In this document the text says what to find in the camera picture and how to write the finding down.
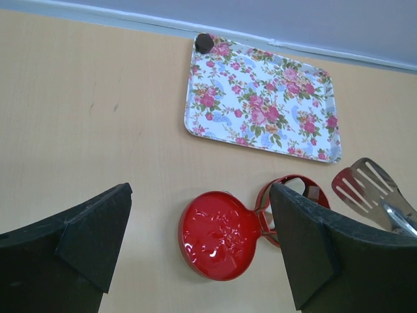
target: metal spatula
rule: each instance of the metal spatula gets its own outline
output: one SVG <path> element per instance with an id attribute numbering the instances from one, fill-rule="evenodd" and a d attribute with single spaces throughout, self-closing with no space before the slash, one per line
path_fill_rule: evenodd
<path id="1" fill-rule="evenodd" d="M 385 230 L 417 237 L 417 212 L 394 180 L 371 159 L 361 158 L 339 172 L 332 188 L 352 210 Z"/>

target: black object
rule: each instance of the black object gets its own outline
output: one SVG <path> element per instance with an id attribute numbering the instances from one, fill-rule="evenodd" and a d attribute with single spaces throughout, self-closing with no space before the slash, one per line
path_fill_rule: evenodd
<path id="1" fill-rule="evenodd" d="M 199 34 L 195 40 L 195 49 L 202 54 L 207 54 L 214 47 L 214 41 L 209 34 Z"/>
<path id="2" fill-rule="evenodd" d="M 132 206 L 128 183 L 0 235 L 0 312 L 98 312 Z"/>
<path id="3" fill-rule="evenodd" d="M 416 311 L 417 239 L 361 224 L 282 184 L 270 200 L 297 310 Z"/>

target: floral tray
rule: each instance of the floral tray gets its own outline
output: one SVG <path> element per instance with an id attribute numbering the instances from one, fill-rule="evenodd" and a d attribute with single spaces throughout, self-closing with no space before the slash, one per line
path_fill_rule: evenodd
<path id="1" fill-rule="evenodd" d="M 341 159 L 332 80 L 325 70 L 211 35 L 196 51 L 184 122 L 196 136 L 300 158 Z"/>

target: table surface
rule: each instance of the table surface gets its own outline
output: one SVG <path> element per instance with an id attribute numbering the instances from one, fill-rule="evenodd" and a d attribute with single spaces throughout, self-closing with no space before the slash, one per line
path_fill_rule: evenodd
<path id="1" fill-rule="evenodd" d="M 230 282 L 188 268 L 177 225 L 203 192 L 228 190 L 252 207 L 265 183 L 301 173 L 333 210 L 373 225 L 330 187 L 367 156 L 417 205 L 415 75 L 295 57 L 334 81 L 343 158 L 321 164 L 191 136 L 183 125 L 190 39 L 10 11 L 0 11 L 0 29 L 0 233 L 118 183 L 134 191 L 100 313 L 295 312 L 281 252 L 264 239 Z"/>

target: red plate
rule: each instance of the red plate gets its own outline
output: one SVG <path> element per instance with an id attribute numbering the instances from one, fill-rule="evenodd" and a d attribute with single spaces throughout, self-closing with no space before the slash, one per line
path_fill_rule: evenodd
<path id="1" fill-rule="evenodd" d="M 261 224 L 231 194 L 200 195 L 184 211 L 179 227 L 180 248 L 197 272 L 214 280 L 231 280 L 252 262 Z"/>

